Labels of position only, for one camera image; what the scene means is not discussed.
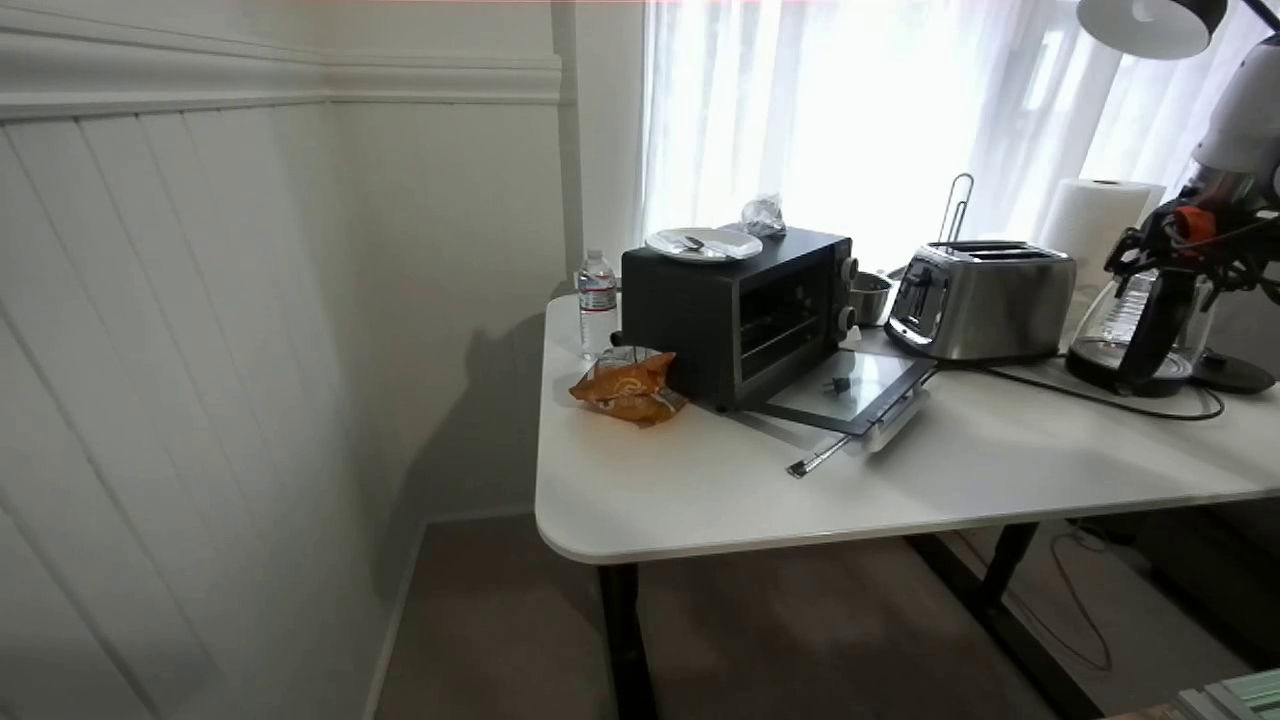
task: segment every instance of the plastic bottle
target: plastic bottle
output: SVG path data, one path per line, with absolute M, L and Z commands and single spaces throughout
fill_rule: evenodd
M 578 355 L 590 366 L 596 355 L 611 349 L 621 279 L 598 253 L 587 253 L 582 268 L 572 271 L 572 288 L 578 316 Z

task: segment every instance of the toaster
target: toaster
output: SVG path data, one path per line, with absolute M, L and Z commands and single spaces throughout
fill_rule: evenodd
M 889 335 L 932 361 L 1057 355 L 1076 262 L 1021 238 L 935 238 L 898 274 Z

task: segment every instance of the black cord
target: black cord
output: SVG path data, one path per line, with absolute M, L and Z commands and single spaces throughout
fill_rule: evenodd
M 1023 604 L 1012 588 L 1006 588 L 1006 599 L 1015 604 L 1021 615 L 1026 615 L 1045 637 L 1053 637 L 1053 639 L 1057 639 L 1062 652 L 1072 652 L 1085 667 L 1093 667 L 1093 670 L 1111 670 L 1111 667 L 1117 667 L 1111 639 L 1102 637 L 1102 629 L 1099 629 L 1097 615 L 1086 612 L 1086 604 L 1085 604 L 1085 595 L 1080 595 L 1080 588 L 1076 588 L 1076 581 L 1072 581 L 1072 571 L 1068 571 L 1068 563 L 1062 563 L 1062 551 L 1061 551 L 1062 540 L 1076 540 L 1080 548 L 1086 548 L 1086 544 L 1085 544 L 1076 532 L 1072 532 L 1072 537 L 1057 537 L 1057 540 L 1046 544 L 1046 556 L 1053 556 L 1053 567 L 1057 567 L 1061 582 L 1062 582 L 1068 595 L 1072 595 L 1076 615 L 1086 625 L 1093 639 L 1099 645 L 1099 659 L 1086 655 L 1086 652 L 1080 652 L 1072 639 L 1062 639 L 1062 637 L 1061 637 L 1030 604 Z M 987 556 L 983 556 L 966 537 L 959 537 L 959 544 L 966 548 L 966 556 L 971 556 L 976 563 L 987 563 Z
M 1136 408 L 1136 404 L 1124 404 L 1124 400 L 1111 400 L 1111 396 L 1093 396 L 1093 390 L 1076 390 L 1068 383 L 1053 383 L 1053 378 L 1030 378 L 1030 377 L 1015 377 L 1015 371 L 998 371 L 998 366 L 983 366 L 987 377 L 998 377 L 998 378 L 1012 378 L 1012 383 L 1026 383 L 1026 386 L 1046 386 L 1046 390 L 1061 390 L 1061 396 L 1076 396 L 1076 400 L 1093 400 L 1093 404 L 1102 404 L 1102 408 L 1121 408 L 1121 412 L 1136 412 L 1136 415 L 1151 415 L 1151 418 L 1216 418 L 1224 415 L 1224 396 L 1207 390 L 1207 386 L 1196 386 L 1204 412 L 1157 412 L 1157 408 Z

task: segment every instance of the black table leg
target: black table leg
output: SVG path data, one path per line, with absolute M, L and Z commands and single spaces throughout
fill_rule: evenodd
M 965 559 L 935 537 L 912 537 L 924 563 L 952 588 L 952 595 L 983 625 L 983 632 L 1005 649 L 1005 655 L 1035 685 L 1035 692 L 1062 720 L 1097 720 L 1099 706 L 1080 692 L 1080 685 L 1045 652 L 1045 645 L 1005 608 L 1005 588 L 1023 559 L 1035 524 L 1006 524 L 998 532 L 987 574 L 971 574 Z
M 598 574 L 598 604 L 603 604 L 603 637 L 606 637 L 606 670 L 621 720 L 657 720 L 647 655 L 640 637 L 640 567 L 636 563 L 606 563 L 596 567 Z

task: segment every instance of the sheer curtain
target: sheer curtain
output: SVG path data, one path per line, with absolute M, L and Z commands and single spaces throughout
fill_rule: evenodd
M 728 222 L 776 190 L 894 268 L 971 172 L 965 234 L 1026 238 L 1068 174 L 1174 187 L 1259 36 L 1232 5 L 1204 56 L 1157 65 L 1093 42 L 1076 0 L 653 0 L 640 220 Z

